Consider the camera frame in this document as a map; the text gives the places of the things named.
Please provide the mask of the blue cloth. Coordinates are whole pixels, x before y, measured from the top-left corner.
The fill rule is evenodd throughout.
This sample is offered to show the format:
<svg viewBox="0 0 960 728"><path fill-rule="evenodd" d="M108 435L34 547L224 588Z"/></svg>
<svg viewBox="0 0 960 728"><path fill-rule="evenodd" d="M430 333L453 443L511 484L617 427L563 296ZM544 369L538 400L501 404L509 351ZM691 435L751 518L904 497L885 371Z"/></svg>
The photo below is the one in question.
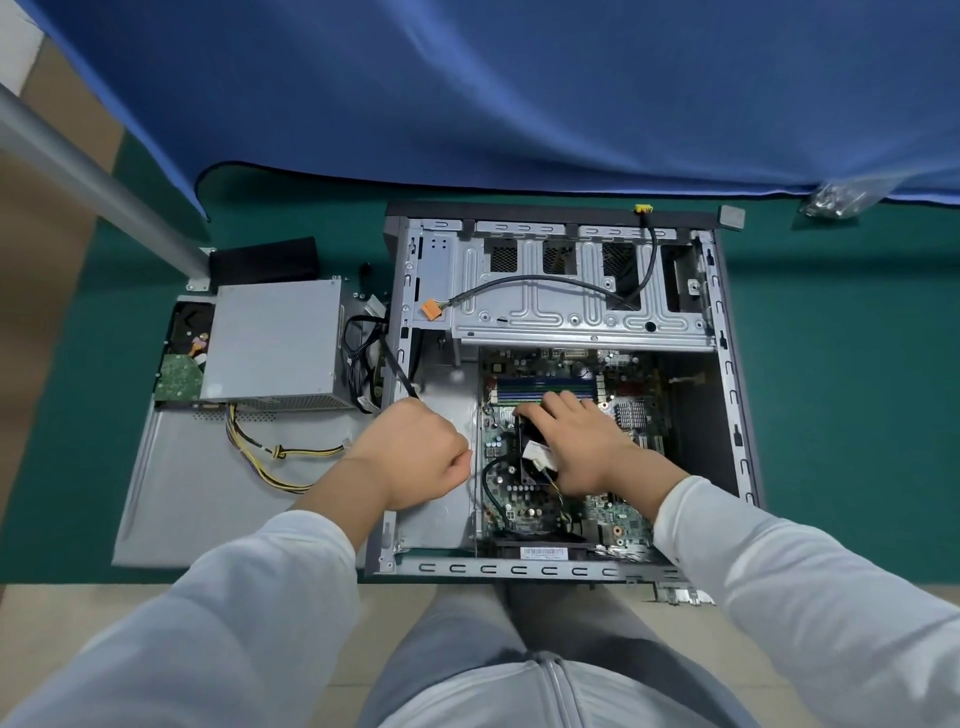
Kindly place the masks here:
<svg viewBox="0 0 960 728"><path fill-rule="evenodd" d="M198 210L219 164L960 205L960 0L16 0Z"/></svg>

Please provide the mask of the grey power supply unit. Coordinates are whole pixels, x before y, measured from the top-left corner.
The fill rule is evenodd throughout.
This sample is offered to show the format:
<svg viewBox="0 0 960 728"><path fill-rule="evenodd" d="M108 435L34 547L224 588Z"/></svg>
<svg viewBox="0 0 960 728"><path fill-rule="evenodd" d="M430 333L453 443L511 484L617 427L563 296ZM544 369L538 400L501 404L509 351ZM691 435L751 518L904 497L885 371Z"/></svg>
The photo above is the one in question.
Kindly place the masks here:
<svg viewBox="0 0 960 728"><path fill-rule="evenodd" d="M339 278L222 286L199 399L268 411L353 408L344 327L366 301Z"/></svg>

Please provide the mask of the metal pole bracket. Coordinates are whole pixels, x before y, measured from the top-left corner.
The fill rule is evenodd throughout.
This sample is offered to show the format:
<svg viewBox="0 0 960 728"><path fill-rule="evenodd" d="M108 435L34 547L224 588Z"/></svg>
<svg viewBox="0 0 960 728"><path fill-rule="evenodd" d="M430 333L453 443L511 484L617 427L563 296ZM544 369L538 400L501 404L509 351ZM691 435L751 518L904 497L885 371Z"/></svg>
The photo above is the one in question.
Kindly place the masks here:
<svg viewBox="0 0 960 728"><path fill-rule="evenodd" d="M217 251L217 248L215 247L200 247L198 249L207 258L209 258L212 253ZM211 283L210 283L209 275L199 276L199 277L190 277L186 281L186 285L185 285L185 290L191 294L209 295L210 288L211 288Z"/></svg>

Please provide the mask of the silver chipset heatsink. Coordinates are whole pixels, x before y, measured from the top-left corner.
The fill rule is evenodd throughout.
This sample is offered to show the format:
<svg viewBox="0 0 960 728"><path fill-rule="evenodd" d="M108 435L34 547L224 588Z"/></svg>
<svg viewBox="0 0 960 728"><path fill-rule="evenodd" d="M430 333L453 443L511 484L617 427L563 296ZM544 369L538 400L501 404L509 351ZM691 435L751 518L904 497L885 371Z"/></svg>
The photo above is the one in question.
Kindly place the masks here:
<svg viewBox="0 0 960 728"><path fill-rule="evenodd" d="M619 396L611 404L611 412L620 431L645 432L650 418L644 398L637 396Z"/></svg>

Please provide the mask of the person's left hand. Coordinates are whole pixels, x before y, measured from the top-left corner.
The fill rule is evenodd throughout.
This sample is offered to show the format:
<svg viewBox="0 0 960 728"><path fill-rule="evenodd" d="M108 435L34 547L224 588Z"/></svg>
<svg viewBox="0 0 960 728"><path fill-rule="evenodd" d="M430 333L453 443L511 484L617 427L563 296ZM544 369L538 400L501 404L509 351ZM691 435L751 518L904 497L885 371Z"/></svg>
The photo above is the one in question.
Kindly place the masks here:
<svg viewBox="0 0 960 728"><path fill-rule="evenodd" d="M435 501L434 468L443 443L467 443L471 449L451 421L407 396L382 411L346 459L381 493L385 509L396 512ZM473 465L471 451L471 472Z"/></svg>

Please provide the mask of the person's right forearm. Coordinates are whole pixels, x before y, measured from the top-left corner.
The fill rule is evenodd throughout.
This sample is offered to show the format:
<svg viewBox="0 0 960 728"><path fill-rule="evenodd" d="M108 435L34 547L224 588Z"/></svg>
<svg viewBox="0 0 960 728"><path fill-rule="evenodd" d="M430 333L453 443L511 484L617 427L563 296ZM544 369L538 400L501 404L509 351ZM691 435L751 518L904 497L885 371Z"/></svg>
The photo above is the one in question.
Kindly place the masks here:
<svg viewBox="0 0 960 728"><path fill-rule="evenodd" d="M960 728L960 608L690 476L654 544L833 728Z"/></svg>

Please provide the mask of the clear bag of screws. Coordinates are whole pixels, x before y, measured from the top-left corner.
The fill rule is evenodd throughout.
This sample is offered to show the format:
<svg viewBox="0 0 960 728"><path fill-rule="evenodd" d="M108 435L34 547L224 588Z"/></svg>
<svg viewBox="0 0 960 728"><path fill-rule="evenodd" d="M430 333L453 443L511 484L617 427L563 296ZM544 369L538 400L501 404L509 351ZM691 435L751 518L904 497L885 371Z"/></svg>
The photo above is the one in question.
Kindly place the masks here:
<svg viewBox="0 0 960 728"><path fill-rule="evenodd" d="M828 181L809 194L799 213L813 219L850 220L887 198L904 181L902 176L858 176Z"/></svg>

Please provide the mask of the green motherboard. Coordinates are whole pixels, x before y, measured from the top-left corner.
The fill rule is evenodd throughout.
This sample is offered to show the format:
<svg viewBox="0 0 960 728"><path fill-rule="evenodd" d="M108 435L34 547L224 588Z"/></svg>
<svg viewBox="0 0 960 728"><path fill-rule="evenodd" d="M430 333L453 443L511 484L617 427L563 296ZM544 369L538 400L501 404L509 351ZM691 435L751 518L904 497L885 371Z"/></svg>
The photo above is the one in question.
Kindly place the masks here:
<svg viewBox="0 0 960 728"><path fill-rule="evenodd" d="M663 455L673 426L658 358L623 349L485 347L479 353L477 480L478 552L506 559L612 559L655 562L653 526L613 493L562 494L556 460L546 440L516 405L487 399L491 378L553 376L594 380L594 404L614 419L619 397L644 399L645 432L625 432L640 447Z"/></svg>

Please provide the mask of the person's legs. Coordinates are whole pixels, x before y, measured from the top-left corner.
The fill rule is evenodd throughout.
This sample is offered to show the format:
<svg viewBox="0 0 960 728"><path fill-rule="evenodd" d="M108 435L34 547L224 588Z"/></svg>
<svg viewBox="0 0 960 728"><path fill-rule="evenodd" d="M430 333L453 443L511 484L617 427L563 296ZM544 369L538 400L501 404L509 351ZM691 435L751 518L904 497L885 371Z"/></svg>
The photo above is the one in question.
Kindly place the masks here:
<svg viewBox="0 0 960 728"><path fill-rule="evenodd" d="M553 657L621 674L682 708L669 728L761 728L736 695L606 587L442 585L390 656L357 728L475 669Z"/></svg>

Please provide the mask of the person's left forearm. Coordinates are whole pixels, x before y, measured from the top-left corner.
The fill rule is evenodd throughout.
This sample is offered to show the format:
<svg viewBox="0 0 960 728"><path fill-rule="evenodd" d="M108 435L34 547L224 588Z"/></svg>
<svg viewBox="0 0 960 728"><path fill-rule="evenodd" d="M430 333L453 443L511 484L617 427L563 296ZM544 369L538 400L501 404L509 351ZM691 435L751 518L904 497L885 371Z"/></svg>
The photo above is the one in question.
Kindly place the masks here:
<svg viewBox="0 0 960 728"><path fill-rule="evenodd" d="M389 471L355 447L305 509L202 556L0 728L306 728L356 624L355 545L387 509Z"/></svg>

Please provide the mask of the person's right hand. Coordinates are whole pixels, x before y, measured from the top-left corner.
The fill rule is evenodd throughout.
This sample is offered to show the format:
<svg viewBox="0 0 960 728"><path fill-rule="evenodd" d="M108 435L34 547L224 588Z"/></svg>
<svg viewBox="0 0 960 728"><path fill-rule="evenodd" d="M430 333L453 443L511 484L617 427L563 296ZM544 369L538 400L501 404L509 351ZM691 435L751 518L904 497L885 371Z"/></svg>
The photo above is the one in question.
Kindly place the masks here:
<svg viewBox="0 0 960 728"><path fill-rule="evenodd" d="M614 494L652 522L671 491L689 477L666 456L634 443L602 411L595 434L544 440L557 462L562 493Z"/></svg>

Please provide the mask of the grey computer case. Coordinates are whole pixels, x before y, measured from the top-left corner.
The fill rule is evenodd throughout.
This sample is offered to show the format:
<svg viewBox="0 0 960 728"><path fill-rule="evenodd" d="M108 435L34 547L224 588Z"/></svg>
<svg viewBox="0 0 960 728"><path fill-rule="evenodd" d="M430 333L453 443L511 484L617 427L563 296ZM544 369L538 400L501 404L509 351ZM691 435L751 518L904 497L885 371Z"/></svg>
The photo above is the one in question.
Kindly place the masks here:
<svg viewBox="0 0 960 728"><path fill-rule="evenodd" d="M388 204L394 261L377 395L402 445L445 420L471 456L443 497L388 512L364 575L406 580L651 584L709 604L612 492L563 494L545 437L519 416L549 393L596 410L625 442L762 506L719 248L742 211L404 200Z"/></svg>

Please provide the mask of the hard drive with green board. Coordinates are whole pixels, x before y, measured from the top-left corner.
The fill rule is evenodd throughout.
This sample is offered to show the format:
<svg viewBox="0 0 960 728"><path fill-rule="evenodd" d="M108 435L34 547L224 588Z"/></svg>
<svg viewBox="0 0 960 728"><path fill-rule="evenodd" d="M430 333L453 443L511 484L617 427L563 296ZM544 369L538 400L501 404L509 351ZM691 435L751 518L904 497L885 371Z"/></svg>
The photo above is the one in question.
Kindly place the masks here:
<svg viewBox="0 0 960 728"><path fill-rule="evenodd" d="M160 408L198 407L215 312L212 297L180 297L167 323L152 401Z"/></svg>

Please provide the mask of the grey case side panel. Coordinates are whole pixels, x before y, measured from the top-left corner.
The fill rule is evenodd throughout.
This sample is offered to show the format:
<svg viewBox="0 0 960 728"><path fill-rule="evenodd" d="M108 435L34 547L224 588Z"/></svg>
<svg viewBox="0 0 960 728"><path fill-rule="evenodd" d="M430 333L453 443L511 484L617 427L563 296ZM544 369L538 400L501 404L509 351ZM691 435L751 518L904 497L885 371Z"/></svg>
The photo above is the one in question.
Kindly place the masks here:
<svg viewBox="0 0 960 728"><path fill-rule="evenodd" d="M387 307L356 291L363 315L347 319L341 353L352 408L268 411L237 404L150 405L111 564L180 569L286 510L346 453L375 411L349 387L350 354L370 342Z"/></svg>

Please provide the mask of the light grey jacket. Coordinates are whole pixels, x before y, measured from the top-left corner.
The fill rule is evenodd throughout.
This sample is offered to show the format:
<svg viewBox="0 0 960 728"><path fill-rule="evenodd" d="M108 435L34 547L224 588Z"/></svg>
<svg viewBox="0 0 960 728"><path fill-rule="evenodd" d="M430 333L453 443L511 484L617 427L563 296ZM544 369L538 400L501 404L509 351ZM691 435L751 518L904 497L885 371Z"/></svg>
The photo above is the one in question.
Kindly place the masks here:
<svg viewBox="0 0 960 728"><path fill-rule="evenodd" d="M669 728L683 708L616 672L541 657L426 687L378 728Z"/></svg>

